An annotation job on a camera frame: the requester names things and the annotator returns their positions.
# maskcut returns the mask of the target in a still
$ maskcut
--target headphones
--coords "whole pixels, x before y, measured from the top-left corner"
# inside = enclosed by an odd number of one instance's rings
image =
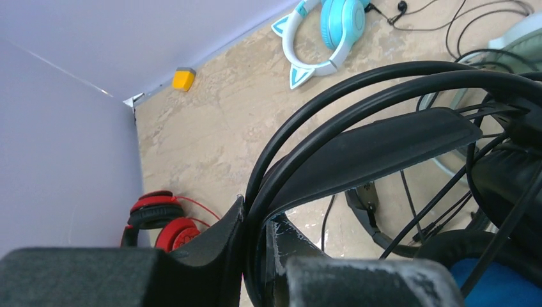
[[[337,72],[365,28],[365,7],[369,5],[369,0],[321,0],[320,34],[324,44],[335,52],[323,63],[301,62],[293,50],[295,33],[308,12],[319,2],[320,0],[304,0],[293,12],[272,25],[273,32],[283,39],[283,51],[291,63],[291,89],[305,83],[314,75],[323,76]]]
[[[167,253],[188,243],[200,234],[196,224],[184,217],[184,210],[171,191],[155,191],[143,195],[130,209],[121,247],[137,247],[139,230],[162,228],[155,247]]]

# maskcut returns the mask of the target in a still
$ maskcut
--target beige table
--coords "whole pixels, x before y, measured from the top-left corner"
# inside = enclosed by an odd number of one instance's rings
[[[420,8],[426,2],[409,0],[409,9]],[[465,9],[485,2],[468,1]],[[398,25],[406,28],[439,26],[451,19],[460,3],[460,0],[437,2],[422,13],[403,17]],[[376,0],[375,4],[387,15],[397,12],[395,1]],[[513,6],[493,5],[458,20],[450,35],[452,48],[468,21],[483,12],[509,7]],[[478,21],[467,31],[461,49],[466,52],[486,47],[489,39],[500,36],[520,18],[505,13]],[[331,54],[320,38],[319,19],[319,12],[309,14],[296,36],[298,56],[310,63],[323,61]],[[396,31],[381,16],[371,12],[367,15],[366,32],[338,73],[314,77],[300,88],[290,90],[290,64],[284,57],[281,39],[270,26],[260,29],[199,68],[188,93],[169,87],[136,109],[145,190],[170,189],[199,200],[219,215],[224,214],[236,195],[244,193],[252,167],[266,142],[296,109],[333,84],[375,67],[421,59],[448,61],[444,36],[445,29]],[[280,155],[346,106],[401,81],[404,80],[364,88],[326,107],[287,142]],[[411,112],[414,107],[415,102],[405,102],[364,123]],[[449,162],[457,166],[458,161]],[[431,161],[406,169],[405,173],[417,209],[427,204],[449,180]],[[394,174],[376,184],[382,204],[377,213],[380,228],[395,235],[412,218],[401,178]],[[454,203],[466,190],[464,185],[457,185],[432,212],[433,216]],[[318,244],[328,202],[329,198],[324,198],[288,212],[288,217]],[[185,207],[190,215],[213,222],[213,217],[199,208],[190,204]],[[468,211],[459,219],[467,221]],[[342,194],[336,200],[327,225],[326,252],[333,257],[376,258],[382,252],[357,222]],[[242,295],[242,305],[250,305],[246,295]]]

